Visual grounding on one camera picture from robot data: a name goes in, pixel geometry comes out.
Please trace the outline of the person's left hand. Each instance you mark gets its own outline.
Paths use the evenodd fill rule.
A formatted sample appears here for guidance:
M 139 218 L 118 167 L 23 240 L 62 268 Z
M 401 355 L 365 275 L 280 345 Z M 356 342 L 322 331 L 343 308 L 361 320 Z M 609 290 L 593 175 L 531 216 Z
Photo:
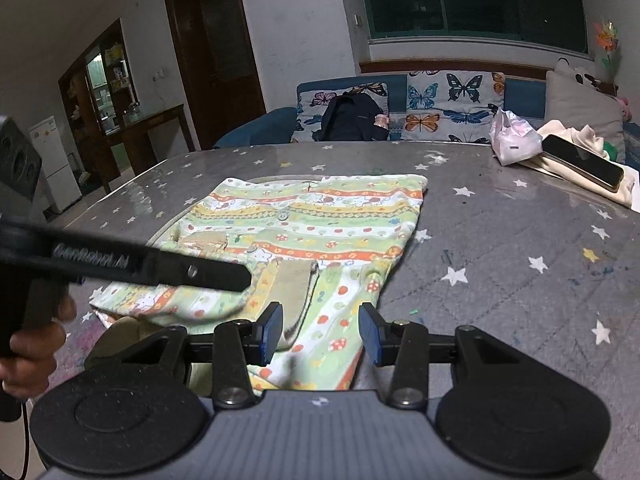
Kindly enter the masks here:
M 56 369 L 55 353 L 66 341 L 64 323 L 76 318 L 77 307 L 65 294 L 51 321 L 32 330 L 20 330 L 10 340 L 12 358 L 1 359 L 1 385 L 14 398 L 23 400 L 40 396 L 49 387 Z

